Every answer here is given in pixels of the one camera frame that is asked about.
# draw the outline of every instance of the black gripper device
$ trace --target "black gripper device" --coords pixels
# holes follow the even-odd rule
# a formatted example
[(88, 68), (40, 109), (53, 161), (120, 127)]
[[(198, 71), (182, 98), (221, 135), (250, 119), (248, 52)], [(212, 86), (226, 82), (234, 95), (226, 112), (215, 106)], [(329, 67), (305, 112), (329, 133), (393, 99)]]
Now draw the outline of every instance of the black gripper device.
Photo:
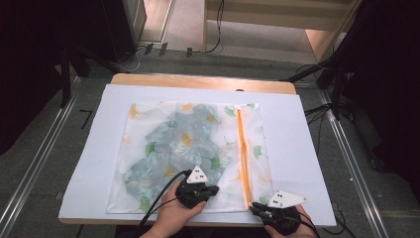
[(253, 202), (253, 206), (250, 209), (253, 215), (259, 216), (262, 219), (264, 225), (271, 226), (284, 236), (296, 232), (302, 221), (295, 206), (272, 208), (258, 202)]
[(201, 201), (207, 201), (210, 196), (214, 196), (219, 191), (219, 186), (211, 185), (206, 186), (206, 183), (188, 183), (188, 177), (191, 175), (192, 170), (189, 170), (184, 180), (176, 189), (175, 196), (182, 205), (192, 209)]

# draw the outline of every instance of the person's left hand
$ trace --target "person's left hand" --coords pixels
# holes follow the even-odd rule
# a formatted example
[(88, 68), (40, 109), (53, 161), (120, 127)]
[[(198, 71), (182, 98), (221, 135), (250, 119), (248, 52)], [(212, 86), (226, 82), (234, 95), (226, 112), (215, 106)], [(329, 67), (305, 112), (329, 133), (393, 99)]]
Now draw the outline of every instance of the person's left hand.
[[(176, 181), (172, 188), (167, 191), (161, 198), (161, 203), (176, 198), (175, 192), (180, 184), (180, 180)], [(185, 223), (193, 216), (201, 213), (206, 205), (205, 201), (201, 201), (192, 209), (183, 206), (177, 199), (163, 205), (158, 212), (157, 221), (154, 226), (142, 237), (166, 238), (178, 232)]]

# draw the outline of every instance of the person's right hand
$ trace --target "person's right hand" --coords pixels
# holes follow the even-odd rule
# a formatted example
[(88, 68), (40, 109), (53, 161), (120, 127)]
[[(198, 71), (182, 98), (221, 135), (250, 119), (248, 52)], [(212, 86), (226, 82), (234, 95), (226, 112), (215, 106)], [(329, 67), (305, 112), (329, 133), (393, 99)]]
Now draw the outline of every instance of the person's right hand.
[[(306, 215), (309, 219), (311, 218), (306, 213), (306, 211), (303, 209), (303, 207), (301, 205), (297, 205), (296, 206), (296, 209), (300, 213)], [(305, 216), (300, 215), (300, 218), (302, 219), (302, 221), (304, 221), (304, 222), (306, 222), (308, 224), (311, 224), (311, 222)], [(307, 227), (307, 226), (305, 226), (303, 224), (300, 224), (299, 227), (297, 227), (296, 232), (294, 232), (294, 233), (292, 233), (290, 235), (287, 235), (287, 236), (281, 235), (280, 233), (278, 233), (274, 228), (272, 228), (269, 225), (266, 225), (264, 227), (264, 229), (265, 229), (266, 232), (268, 232), (268, 234), (271, 236), (271, 238), (283, 238), (283, 237), (289, 237), (289, 238), (293, 238), (293, 237), (295, 237), (295, 238), (316, 238), (317, 237), (316, 234), (315, 234), (315, 232), (311, 228), (309, 228), (309, 227)]]

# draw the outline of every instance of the hand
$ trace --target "hand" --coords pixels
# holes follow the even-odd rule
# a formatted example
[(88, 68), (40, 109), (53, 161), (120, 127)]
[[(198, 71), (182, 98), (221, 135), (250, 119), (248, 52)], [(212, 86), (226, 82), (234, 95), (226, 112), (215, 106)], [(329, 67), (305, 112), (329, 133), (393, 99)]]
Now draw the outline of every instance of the hand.
[[(297, 211), (299, 211), (300, 213), (306, 215), (307, 217), (309, 217), (309, 219), (311, 218), (306, 211), (303, 209), (303, 207), (301, 205), (297, 205), (296, 206)], [(302, 221), (305, 221), (308, 224), (311, 224), (311, 222), (305, 217), (300, 215), (300, 218), (302, 219)], [(316, 238), (316, 234), (313, 230), (311, 230), (311, 228), (300, 224), (299, 227), (297, 228), (296, 232), (288, 235), (288, 236), (283, 236), (280, 233), (278, 233), (274, 228), (272, 228), (271, 226), (267, 225), (264, 227), (265, 231), (268, 232), (268, 234), (271, 236), (271, 238), (284, 238), (284, 237), (289, 237), (289, 238)]]
[[(173, 184), (172, 188), (162, 196), (161, 203), (176, 198), (175, 192), (179, 184), (180, 180)], [(158, 211), (157, 221), (154, 226), (142, 238), (166, 238), (175, 234), (189, 219), (201, 213), (204, 206), (206, 206), (206, 202), (201, 201), (194, 208), (189, 209), (183, 206), (177, 199), (163, 205)]]

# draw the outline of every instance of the white triangular marker plate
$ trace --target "white triangular marker plate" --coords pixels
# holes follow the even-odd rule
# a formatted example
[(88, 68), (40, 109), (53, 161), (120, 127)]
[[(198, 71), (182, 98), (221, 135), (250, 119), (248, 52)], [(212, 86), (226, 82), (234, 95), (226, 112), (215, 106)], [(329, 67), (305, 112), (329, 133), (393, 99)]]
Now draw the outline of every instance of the white triangular marker plate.
[(209, 180), (209, 178), (206, 175), (204, 175), (204, 172), (201, 171), (201, 169), (198, 166), (196, 166), (194, 168), (194, 170), (192, 170), (192, 173), (191, 173), (191, 175), (189, 175), (186, 182), (188, 182), (188, 183), (199, 183), (199, 182), (206, 182), (208, 180)]
[(289, 192), (278, 190), (274, 196), (269, 200), (268, 207), (272, 208), (287, 208), (307, 202), (306, 197), (295, 195)]

